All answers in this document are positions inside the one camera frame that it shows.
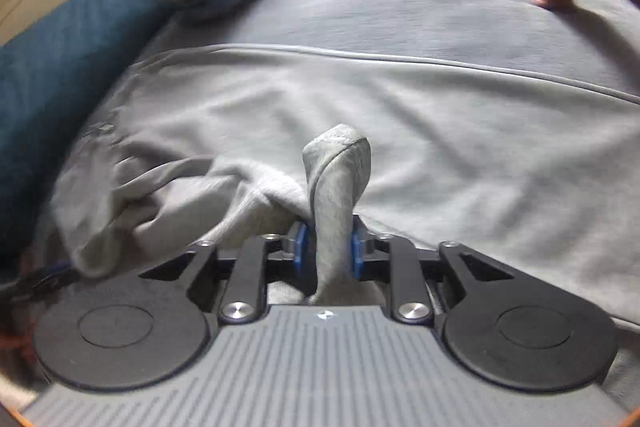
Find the blue pillow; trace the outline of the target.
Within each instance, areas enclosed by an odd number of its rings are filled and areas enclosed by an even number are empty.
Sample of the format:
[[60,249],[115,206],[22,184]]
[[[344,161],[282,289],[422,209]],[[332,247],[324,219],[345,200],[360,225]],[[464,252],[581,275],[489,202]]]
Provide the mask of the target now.
[[247,0],[67,0],[1,48],[1,271],[32,243],[80,128],[174,16],[227,15]]

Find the grey sweatpants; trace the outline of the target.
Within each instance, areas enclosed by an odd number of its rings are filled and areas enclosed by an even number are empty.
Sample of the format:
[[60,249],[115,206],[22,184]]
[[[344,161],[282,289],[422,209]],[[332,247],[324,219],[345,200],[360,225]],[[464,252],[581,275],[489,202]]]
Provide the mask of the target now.
[[90,117],[49,208],[88,277],[302,219],[317,300],[372,303],[347,280],[359,213],[639,320],[639,100],[577,80],[297,46],[165,52]]

